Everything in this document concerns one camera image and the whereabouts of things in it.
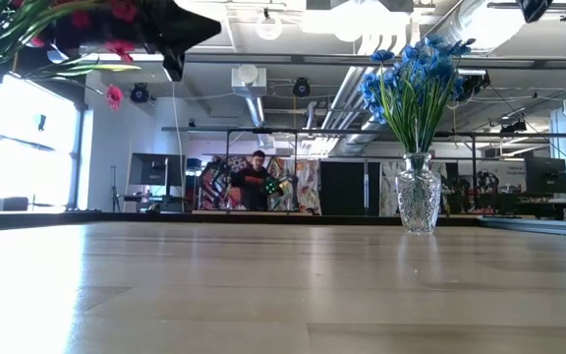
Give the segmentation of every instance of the window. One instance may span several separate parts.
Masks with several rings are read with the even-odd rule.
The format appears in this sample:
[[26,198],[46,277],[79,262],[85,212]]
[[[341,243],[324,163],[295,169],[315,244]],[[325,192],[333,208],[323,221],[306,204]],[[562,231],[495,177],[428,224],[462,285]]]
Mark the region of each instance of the window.
[[73,202],[80,112],[73,102],[7,76],[0,88],[0,199]]

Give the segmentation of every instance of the glass vase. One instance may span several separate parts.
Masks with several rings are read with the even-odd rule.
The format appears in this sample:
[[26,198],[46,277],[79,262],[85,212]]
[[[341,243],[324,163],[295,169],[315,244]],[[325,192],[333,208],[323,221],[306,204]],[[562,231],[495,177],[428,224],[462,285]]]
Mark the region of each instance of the glass vase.
[[429,153],[408,153],[403,159],[405,171],[396,177],[403,227],[410,233],[432,233],[440,209],[440,175],[429,170]]

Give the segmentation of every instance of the black shirt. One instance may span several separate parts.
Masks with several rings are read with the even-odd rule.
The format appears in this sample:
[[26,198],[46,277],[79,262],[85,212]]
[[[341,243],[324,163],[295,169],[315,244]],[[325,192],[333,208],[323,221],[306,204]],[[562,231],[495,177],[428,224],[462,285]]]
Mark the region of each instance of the black shirt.
[[267,194],[263,185],[270,175],[261,168],[255,171],[252,166],[231,174],[231,186],[242,189],[242,206],[248,210],[267,210]]

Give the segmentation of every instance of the man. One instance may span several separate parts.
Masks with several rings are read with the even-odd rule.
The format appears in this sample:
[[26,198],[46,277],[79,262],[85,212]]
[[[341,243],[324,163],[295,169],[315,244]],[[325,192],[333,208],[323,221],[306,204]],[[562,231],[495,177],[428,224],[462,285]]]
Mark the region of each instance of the man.
[[265,153],[257,150],[253,153],[253,161],[250,166],[231,175],[231,186],[242,190],[242,206],[247,210],[267,210],[267,194],[264,185],[270,175],[263,168],[264,162]]

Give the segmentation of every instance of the wooden table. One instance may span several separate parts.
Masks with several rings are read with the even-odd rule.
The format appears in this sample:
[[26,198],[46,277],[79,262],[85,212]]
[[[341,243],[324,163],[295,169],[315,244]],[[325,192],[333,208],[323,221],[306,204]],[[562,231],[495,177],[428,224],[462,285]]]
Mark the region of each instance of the wooden table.
[[0,353],[566,353],[566,237],[476,227],[0,231]]

